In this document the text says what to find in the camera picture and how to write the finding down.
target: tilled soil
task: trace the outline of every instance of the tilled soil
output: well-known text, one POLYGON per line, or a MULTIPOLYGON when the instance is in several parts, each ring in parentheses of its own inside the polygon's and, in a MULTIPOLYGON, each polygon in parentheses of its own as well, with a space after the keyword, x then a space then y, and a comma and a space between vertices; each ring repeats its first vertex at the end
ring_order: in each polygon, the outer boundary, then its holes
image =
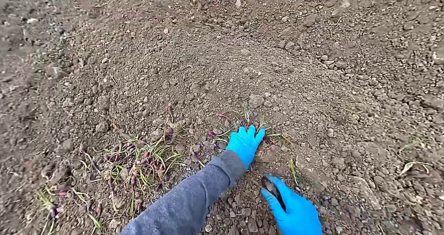
MULTIPOLYGON (((216 113, 247 103, 291 142, 258 152, 203 234, 279 233, 266 172, 317 206, 325 234, 443 234, 443 11, 444 0, 0 0, 0 231, 119 232, 169 186, 110 186, 103 148, 156 141, 171 105, 181 150, 208 162, 224 149, 208 130, 231 125, 216 113), (67 190, 51 197, 54 222, 45 187, 67 190)), ((173 182, 199 169, 187 159, 173 182)))

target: blue nitrile glove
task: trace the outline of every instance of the blue nitrile glove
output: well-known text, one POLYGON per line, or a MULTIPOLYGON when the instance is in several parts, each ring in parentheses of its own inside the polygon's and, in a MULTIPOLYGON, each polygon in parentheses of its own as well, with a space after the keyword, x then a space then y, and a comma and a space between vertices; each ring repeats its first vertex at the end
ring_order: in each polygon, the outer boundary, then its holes
POLYGON ((237 133, 231 133, 230 142, 225 149, 235 152, 244 164, 245 169, 248 169, 248 166, 252 163, 256 149, 258 149, 259 143, 265 135, 265 129, 259 130, 256 137, 254 137, 255 133, 256 128, 254 126, 250 126, 248 132, 245 131, 244 127, 240 127, 237 133))
POLYGON ((284 211, 279 201, 270 192, 264 188, 261 189, 262 195, 267 199, 282 234, 322 235, 321 223, 314 205, 290 190, 280 179, 274 176, 268 176, 268 179, 281 193, 286 208, 286 211, 284 211))

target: dark small tool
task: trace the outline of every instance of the dark small tool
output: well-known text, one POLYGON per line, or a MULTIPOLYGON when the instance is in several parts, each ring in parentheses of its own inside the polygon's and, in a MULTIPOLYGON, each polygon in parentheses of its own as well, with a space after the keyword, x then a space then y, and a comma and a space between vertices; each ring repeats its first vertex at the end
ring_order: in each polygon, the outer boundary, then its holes
POLYGON ((282 200, 281 197, 281 193, 279 192, 279 190, 274 186, 274 184, 265 176, 262 177, 261 179, 261 183, 262 183, 262 187, 264 187, 267 191, 269 191, 271 194, 273 194, 274 197, 277 198, 277 200, 279 201, 279 203, 281 204, 281 207, 284 211, 285 210, 285 205, 284 205, 284 201, 282 200))

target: gray sleeve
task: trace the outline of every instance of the gray sleeve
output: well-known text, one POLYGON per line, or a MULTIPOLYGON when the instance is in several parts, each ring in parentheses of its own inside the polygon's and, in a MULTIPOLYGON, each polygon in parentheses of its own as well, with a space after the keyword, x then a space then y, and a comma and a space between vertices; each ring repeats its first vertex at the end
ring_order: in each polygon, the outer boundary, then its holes
POLYGON ((245 172, 231 150, 212 159, 197 174, 179 183, 169 193, 132 220, 121 235, 195 235, 205 224, 208 207, 245 172))

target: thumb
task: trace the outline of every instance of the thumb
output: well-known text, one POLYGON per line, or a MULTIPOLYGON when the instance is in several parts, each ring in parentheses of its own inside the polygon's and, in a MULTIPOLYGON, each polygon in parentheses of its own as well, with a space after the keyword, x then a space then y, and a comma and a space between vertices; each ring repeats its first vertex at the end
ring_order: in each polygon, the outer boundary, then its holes
POLYGON ((282 209, 281 204, 279 203, 278 199, 273 196, 269 191, 267 191, 265 188, 261 188, 261 193, 264 195, 264 198, 268 201, 268 204, 270 205, 270 209, 273 212, 276 220, 283 220, 286 213, 282 209))

